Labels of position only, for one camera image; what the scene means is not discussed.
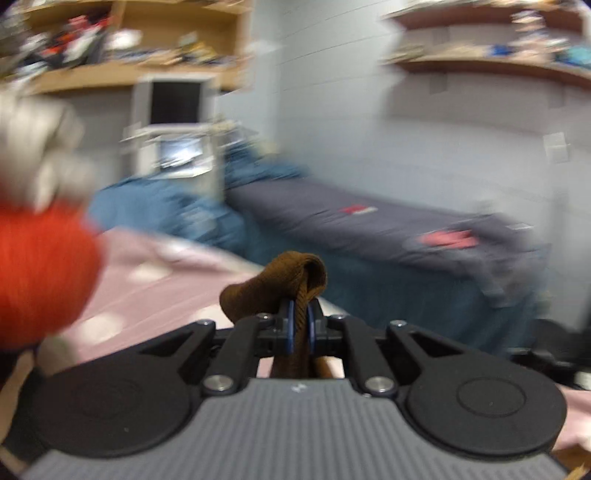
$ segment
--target monitor screen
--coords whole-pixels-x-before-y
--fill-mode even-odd
[[[151,124],[198,124],[202,82],[154,82]]]

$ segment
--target brown cloth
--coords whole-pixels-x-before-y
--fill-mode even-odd
[[[285,252],[256,277],[227,286],[220,294],[220,305],[227,317],[236,323],[257,313],[276,313],[282,299],[295,300],[294,352],[290,356],[275,357],[271,376],[305,378],[309,374],[307,306],[325,287],[326,270],[320,258]]]

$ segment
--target red pom-pom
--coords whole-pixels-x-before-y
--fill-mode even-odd
[[[74,322],[101,263],[98,240],[75,209],[0,206],[0,348],[32,345]]]

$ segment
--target shelf items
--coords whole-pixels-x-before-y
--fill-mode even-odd
[[[511,15],[523,7],[495,7],[493,5],[458,4],[440,7],[407,8],[387,15],[407,30],[449,27],[452,25],[510,24]],[[576,11],[555,8],[540,11],[548,28],[569,30],[583,34],[583,19]]]
[[[219,72],[220,88],[232,91],[243,86],[243,67],[250,2],[210,5],[168,0],[74,0],[34,7],[24,12],[35,33],[55,31],[69,18],[90,12],[111,12],[115,28],[141,30],[141,48],[175,48],[178,39],[196,31],[199,41],[223,56],[234,56],[232,67],[178,64],[171,67],[142,66],[122,61],[107,61],[73,69],[47,71],[31,82],[34,93],[59,93],[74,90],[132,86],[147,73]]]

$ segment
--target clutter on shelf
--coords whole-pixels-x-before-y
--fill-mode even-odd
[[[431,48],[422,44],[406,44],[387,59],[388,63],[410,60],[437,59],[488,59],[504,57],[540,66],[576,66],[591,69],[591,46],[570,45],[566,37],[552,37],[544,17],[535,10],[523,10],[512,16],[518,38],[506,44],[476,45],[472,43],[447,43]]]
[[[244,0],[21,0],[1,19],[0,72],[20,87],[52,70],[109,64],[95,73],[81,70],[65,79],[56,72],[31,83],[33,91],[58,92],[133,85],[155,69],[213,69],[227,72],[222,89],[234,90],[241,83],[246,12]]]
[[[410,8],[446,7],[451,5],[490,5],[493,7],[522,7],[549,11],[576,9],[575,0],[417,0]]]

